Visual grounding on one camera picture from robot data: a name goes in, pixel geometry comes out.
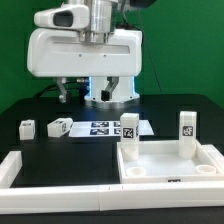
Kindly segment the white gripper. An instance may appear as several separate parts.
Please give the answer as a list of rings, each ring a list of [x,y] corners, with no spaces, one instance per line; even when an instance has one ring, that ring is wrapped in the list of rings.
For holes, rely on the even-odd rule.
[[[142,34],[117,29],[103,44],[80,42],[75,31],[36,29],[29,40],[27,68],[36,77],[58,77],[59,101],[67,102],[63,77],[108,77],[103,102],[113,99],[118,77],[137,76],[142,67]]]

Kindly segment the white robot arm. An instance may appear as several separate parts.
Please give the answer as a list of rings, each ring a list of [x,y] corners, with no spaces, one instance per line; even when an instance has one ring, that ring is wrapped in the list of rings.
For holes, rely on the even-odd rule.
[[[134,78],[142,68],[143,34],[116,15],[150,7],[157,0],[68,0],[34,15],[27,68],[36,77],[53,77],[65,102],[66,79],[86,79],[90,106],[122,108],[139,101]]]

